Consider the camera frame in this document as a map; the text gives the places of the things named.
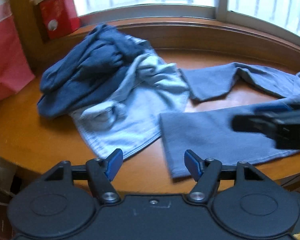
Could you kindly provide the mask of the grey-blue sweatpants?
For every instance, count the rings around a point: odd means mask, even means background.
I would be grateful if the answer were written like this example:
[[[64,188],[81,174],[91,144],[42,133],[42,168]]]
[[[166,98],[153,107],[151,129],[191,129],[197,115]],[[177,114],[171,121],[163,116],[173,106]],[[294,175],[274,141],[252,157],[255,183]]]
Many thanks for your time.
[[[238,62],[180,72],[190,87],[191,98],[200,102],[228,94],[238,79],[277,97],[274,104],[300,101],[300,72],[292,75]],[[236,114],[252,114],[257,107],[254,104],[207,112],[162,113],[159,124],[171,177],[189,176],[184,164],[186,150],[224,165],[236,165],[238,161],[260,164],[296,154],[298,150],[276,149],[264,135],[231,129],[231,119]]]

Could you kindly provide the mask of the dark navy garment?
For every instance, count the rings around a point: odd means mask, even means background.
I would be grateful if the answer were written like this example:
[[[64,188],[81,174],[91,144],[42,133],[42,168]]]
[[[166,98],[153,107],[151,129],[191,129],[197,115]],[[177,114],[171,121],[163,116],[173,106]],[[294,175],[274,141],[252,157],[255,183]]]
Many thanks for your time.
[[[148,48],[146,41],[111,25],[96,26],[63,59],[43,72],[39,114],[55,118],[106,100],[118,89],[133,61]]]

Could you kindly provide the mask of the light blue denim garment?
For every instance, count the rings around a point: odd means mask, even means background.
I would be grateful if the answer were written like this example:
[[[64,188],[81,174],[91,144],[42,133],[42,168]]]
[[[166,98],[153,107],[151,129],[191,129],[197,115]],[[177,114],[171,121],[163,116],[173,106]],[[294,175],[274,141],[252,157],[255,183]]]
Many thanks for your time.
[[[156,141],[161,136],[159,115],[182,112],[190,96],[175,63],[166,63],[148,41],[127,38],[145,53],[129,66],[111,96],[70,114],[82,139],[102,159],[117,148],[127,159]]]

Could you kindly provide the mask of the red and pink curtain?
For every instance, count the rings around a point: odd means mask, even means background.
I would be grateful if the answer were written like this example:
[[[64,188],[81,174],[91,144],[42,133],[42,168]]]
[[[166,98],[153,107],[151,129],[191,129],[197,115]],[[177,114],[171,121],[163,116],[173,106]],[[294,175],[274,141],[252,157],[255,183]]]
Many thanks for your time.
[[[0,101],[34,79],[16,30],[10,3],[0,0]]]

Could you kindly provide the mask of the red box with cream lid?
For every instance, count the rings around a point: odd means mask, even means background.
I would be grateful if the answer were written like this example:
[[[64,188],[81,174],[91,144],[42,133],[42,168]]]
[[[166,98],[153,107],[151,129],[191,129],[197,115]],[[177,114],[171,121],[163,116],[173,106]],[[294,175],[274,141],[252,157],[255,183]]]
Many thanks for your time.
[[[80,28],[74,0],[34,0],[34,4],[40,9],[49,39],[69,35]]]

